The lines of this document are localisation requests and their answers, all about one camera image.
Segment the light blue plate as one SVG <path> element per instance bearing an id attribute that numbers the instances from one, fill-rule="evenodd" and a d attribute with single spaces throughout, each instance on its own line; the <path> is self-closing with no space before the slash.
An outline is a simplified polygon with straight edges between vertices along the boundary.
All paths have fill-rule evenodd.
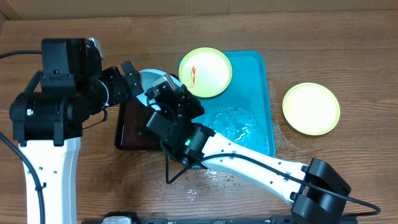
<path id="1" fill-rule="evenodd" d="M 146 91 L 152 87 L 152 83 L 166 74 L 166 72 L 157 69 L 143 69 L 139 72 L 142 77 L 142 87 L 144 92 L 136 96 L 136 98 L 144 105 L 147 106 Z"/>

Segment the yellow plate top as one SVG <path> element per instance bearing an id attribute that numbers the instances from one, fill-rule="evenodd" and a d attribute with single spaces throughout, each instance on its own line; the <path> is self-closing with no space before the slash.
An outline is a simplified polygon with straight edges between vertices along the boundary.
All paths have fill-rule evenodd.
<path id="1" fill-rule="evenodd" d="M 224 92 L 232 76 L 233 69 L 227 56 L 211 47 L 190 51 L 178 66 L 181 84 L 200 98 L 211 98 Z"/>

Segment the yellow plate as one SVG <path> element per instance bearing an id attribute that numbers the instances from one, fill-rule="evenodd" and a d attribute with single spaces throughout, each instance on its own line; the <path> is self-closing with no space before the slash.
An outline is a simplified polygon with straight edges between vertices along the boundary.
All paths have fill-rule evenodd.
<path id="1" fill-rule="evenodd" d="M 190 51 L 178 66 L 181 84 L 200 98 L 211 98 L 224 92 L 232 76 L 233 69 L 227 56 L 211 47 Z"/>
<path id="2" fill-rule="evenodd" d="M 287 91 L 282 100 L 286 121 L 300 133 L 321 136 L 336 127 L 340 104 L 336 96 L 317 83 L 299 83 Z"/>

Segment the yellow plate bottom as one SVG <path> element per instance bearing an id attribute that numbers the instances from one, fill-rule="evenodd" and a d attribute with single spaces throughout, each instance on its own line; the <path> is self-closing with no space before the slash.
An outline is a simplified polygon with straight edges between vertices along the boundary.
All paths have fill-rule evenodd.
<path id="1" fill-rule="evenodd" d="M 336 96 L 317 83 L 299 83 L 287 91 L 282 100 L 286 121 L 300 133 L 321 136 L 336 127 L 340 104 Z"/>

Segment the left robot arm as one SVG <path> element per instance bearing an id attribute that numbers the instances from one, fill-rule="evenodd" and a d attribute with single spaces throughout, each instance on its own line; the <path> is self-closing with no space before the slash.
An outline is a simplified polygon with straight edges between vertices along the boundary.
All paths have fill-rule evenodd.
<path id="1" fill-rule="evenodd" d="M 76 168 L 84 122 L 143 92 L 131 62 L 102 68 L 93 39 L 44 39 L 43 68 L 10 107 L 24 160 L 27 221 L 76 223 Z"/>

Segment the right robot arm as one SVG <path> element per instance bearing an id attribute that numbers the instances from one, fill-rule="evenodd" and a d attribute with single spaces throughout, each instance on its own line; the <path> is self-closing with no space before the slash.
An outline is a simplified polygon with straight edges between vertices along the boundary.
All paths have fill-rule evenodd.
<path id="1" fill-rule="evenodd" d="M 309 165 L 270 157 L 240 146 L 192 120 L 205 110 L 186 86 L 167 83 L 145 91 L 146 130 L 165 155 L 188 168 L 202 166 L 254 182 L 291 206 L 296 223 L 341 223 L 351 187 L 319 159 Z"/>

